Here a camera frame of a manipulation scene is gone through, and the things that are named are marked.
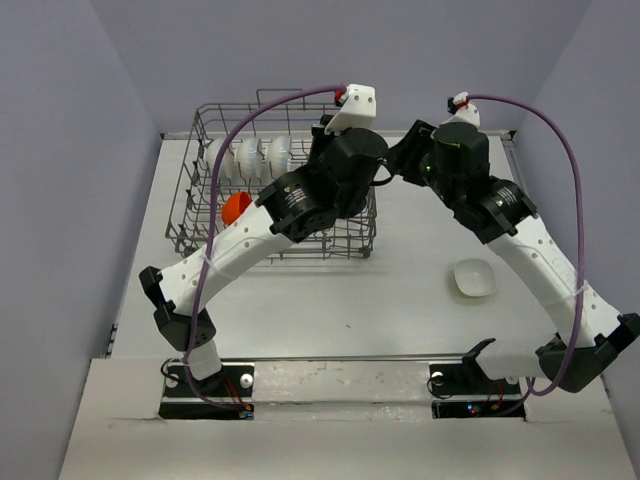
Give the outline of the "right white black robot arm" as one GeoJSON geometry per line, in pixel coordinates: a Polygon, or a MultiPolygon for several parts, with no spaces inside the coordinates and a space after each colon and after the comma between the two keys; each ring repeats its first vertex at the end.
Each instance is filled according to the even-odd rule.
{"type": "Polygon", "coordinates": [[[416,121],[385,156],[392,174],[430,188],[515,272],[555,327],[550,338],[481,341],[464,356],[460,379],[473,392],[496,380],[529,377],[577,393],[638,338],[639,316],[620,313],[578,279],[524,190],[491,174],[489,147],[488,137],[469,123],[416,121]]]}

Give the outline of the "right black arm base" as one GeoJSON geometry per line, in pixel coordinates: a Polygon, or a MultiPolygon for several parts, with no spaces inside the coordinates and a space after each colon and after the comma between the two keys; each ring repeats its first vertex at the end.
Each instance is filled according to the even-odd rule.
{"type": "Polygon", "coordinates": [[[526,419],[525,396],[517,381],[490,378],[477,359],[496,340],[482,340],[459,360],[429,365],[426,388],[434,419],[526,419]]]}

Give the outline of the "orange bowl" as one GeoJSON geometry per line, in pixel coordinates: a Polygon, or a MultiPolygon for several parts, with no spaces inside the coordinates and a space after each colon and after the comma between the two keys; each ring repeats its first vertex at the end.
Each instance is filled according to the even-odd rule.
{"type": "Polygon", "coordinates": [[[220,217],[225,226],[232,225],[251,205],[248,192],[240,191],[229,196],[220,209],[220,217]]]}

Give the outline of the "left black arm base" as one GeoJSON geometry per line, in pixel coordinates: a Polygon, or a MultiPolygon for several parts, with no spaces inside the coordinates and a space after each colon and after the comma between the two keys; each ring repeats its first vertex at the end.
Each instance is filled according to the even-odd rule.
{"type": "Polygon", "coordinates": [[[178,359],[167,359],[160,367],[164,379],[158,415],[165,420],[249,421],[254,419],[255,365],[224,363],[212,380],[195,380],[201,399],[191,389],[178,359]]]}

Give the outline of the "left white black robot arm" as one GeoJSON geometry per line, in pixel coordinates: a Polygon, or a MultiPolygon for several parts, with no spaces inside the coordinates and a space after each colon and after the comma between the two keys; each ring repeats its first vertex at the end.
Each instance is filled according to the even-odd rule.
{"type": "Polygon", "coordinates": [[[388,145],[371,115],[337,113],[312,129],[308,160],[266,185],[243,213],[182,261],[139,274],[160,334],[181,354],[195,395],[215,392],[222,362],[207,303],[268,256],[357,215],[388,145]]]}

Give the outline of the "white square bowl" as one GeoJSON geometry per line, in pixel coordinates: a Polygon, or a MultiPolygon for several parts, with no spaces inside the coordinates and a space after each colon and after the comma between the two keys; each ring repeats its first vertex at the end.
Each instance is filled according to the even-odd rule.
{"type": "Polygon", "coordinates": [[[486,260],[458,261],[453,267],[453,277],[458,290],[468,297],[488,297],[498,289],[495,272],[486,260]]]}

